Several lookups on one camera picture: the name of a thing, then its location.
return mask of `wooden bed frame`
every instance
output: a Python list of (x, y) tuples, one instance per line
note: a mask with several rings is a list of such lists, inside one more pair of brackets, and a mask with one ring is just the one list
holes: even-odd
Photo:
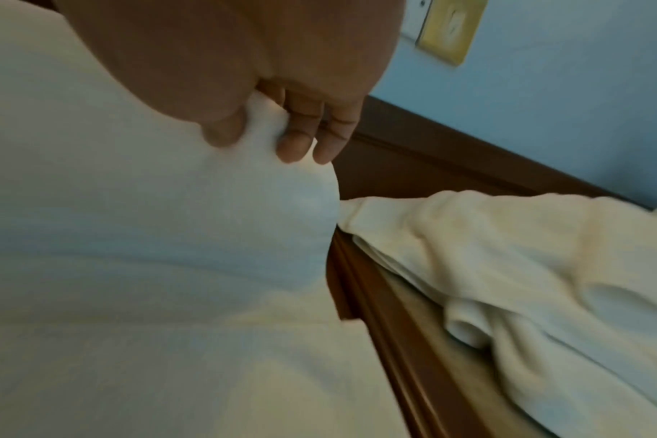
[[(25, 1), (56, 10), (51, 0)], [(618, 197), (373, 97), (334, 168), (343, 199), (418, 198), (441, 190)], [(377, 266), (340, 231), (326, 278), (341, 319), (359, 318), (369, 328), (413, 437), (491, 437)]]

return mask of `human hand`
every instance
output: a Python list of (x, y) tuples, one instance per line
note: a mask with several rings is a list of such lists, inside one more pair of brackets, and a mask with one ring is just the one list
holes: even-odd
[[(290, 113), (284, 162), (330, 162), (386, 69), (404, 0), (56, 0), (110, 73), (148, 106), (237, 141), (255, 88)], [(324, 110), (326, 128), (319, 129)]]

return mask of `wall socket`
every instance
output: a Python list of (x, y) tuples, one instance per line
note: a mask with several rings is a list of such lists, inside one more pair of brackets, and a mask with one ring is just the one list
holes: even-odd
[(487, 0), (407, 0), (401, 34), (454, 65), (466, 59)]

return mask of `wall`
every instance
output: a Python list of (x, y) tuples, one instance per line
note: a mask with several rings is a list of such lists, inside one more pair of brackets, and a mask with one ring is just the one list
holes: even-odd
[(657, 206), (657, 0), (490, 0), (462, 66), (403, 39), (372, 94)]

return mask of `brass wall plate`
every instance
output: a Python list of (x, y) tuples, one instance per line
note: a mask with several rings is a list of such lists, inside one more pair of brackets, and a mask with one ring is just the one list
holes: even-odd
[(432, 0), (417, 46), (460, 65), (473, 43), (487, 0)]

